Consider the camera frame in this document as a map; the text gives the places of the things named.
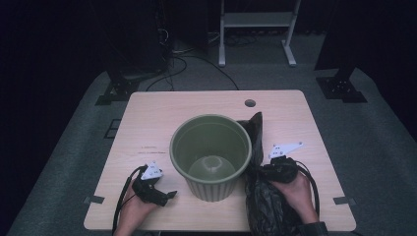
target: human hand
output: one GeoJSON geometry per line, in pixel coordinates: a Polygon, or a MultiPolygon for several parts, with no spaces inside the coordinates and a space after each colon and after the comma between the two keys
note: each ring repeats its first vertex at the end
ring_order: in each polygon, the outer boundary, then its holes
{"type": "Polygon", "coordinates": [[[271,181],[286,198],[289,205],[297,211],[304,224],[319,222],[319,217],[313,207],[309,179],[298,172],[297,177],[288,184],[271,181]]]}
{"type": "Polygon", "coordinates": [[[120,210],[119,225],[114,232],[114,236],[132,235],[145,218],[157,208],[156,204],[144,203],[141,198],[135,196],[135,192],[132,189],[134,181],[132,180],[123,200],[124,204],[120,210]]]}

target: sleeve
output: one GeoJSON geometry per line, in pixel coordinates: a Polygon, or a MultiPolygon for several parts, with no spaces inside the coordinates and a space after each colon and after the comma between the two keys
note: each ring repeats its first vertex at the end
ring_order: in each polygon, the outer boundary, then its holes
{"type": "Polygon", "coordinates": [[[328,236],[328,228],[324,222],[303,224],[298,226],[301,236],[328,236]]]}

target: light wood surface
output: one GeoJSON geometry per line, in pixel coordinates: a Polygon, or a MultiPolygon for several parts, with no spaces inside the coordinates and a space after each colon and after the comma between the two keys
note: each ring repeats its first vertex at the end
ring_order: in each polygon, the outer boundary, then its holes
{"type": "Polygon", "coordinates": [[[169,158],[175,130],[186,120],[202,114],[221,114],[249,120],[262,111],[265,160],[273,144],[303,142],[288,154],[302,161],[315,178],[321,200],[321,221],[329,231],[351,231],[356,227],[349,205],[336,205],[344,197],[328,152],[304,94],[299,90],[168,91],[132,94],[117,136],[108,155],[95,195],[102,204],[91,203],[85,227],[111,229],[113,213],[126,178],[146,163],[156,161],[164,176],[155,185],[167,193],[178,191],[165,207],[158,208],[141,226],[145,230],[249,231],[241,179],[227,199],[203,202],[191,193],[169,158]],[[245,100],[256,101],[247,107],[245,100]]]}

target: gray carpet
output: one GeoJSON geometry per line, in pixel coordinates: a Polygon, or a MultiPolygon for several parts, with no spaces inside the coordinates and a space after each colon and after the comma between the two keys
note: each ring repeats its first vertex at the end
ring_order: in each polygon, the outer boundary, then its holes
{"type": "MultiPolygon", "coordinates": [[[[417,232],[417,145],[378,92],[372,79],[355,70],[351,82],[368,103],[325,99],[316,77],[335,71],[314,71],[323,35],[294,35],[291,47],[296,68],[287,65],[279,40],[260,36],[255,43],[226,47],[222,69],[241,90],[299,89],[304,92],[351,209],[356,231],[366,235],[415,235],[417,232]]],[[[149,90],[228,90],[233,83],[212,64],[208,54],[178,55],[187,63],[181,74],[163,79],[149,90]]],[[[169,73],[144,81],[138,90],[184,67],[170,61],[169,73]]],[[[105,72],[89,87],[46,164],[8,235],[111,235],[88,231],[83,222],[112,140],[104,135],[113,119],[122,118],[127,102],[95,106],[110,80],[105,72]]],[[[331,232],[330,235],[353,235],[331,232]]]]}

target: green bucket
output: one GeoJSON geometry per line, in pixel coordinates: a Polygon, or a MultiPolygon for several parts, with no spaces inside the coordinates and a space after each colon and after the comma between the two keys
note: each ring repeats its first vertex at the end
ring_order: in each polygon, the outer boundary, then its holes
{"type": "Polygon", "coordinates": [[[201,115],[182,124],[170,144],[175,169],[192,193],[207,202],[227,198],[251,159],[251,140],[236,121],[201,115]]]}

